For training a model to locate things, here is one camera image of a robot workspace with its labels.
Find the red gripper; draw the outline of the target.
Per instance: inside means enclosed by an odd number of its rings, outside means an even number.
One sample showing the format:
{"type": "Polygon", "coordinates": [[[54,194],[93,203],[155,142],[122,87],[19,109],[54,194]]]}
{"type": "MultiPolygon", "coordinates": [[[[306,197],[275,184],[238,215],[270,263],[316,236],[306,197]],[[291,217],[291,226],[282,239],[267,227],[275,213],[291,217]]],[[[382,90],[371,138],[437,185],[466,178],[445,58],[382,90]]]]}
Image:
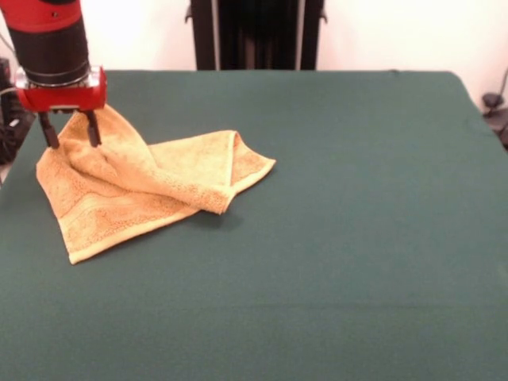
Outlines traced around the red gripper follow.
{"type": "Polygon", "coordinates": [[[40,126],[49,148],[60,146],[56,131],[46,112],[57,110],[85,111],[88,120],[87,133],[92,147],[101,142],[98,119],[93,110],[106,104],[107,79],[102,67],[93,67],[83,80],[63,87],[41,87],[31,82],[20,67],[15,74],[15,88],[21,104],[37,112],[40,126]]]}

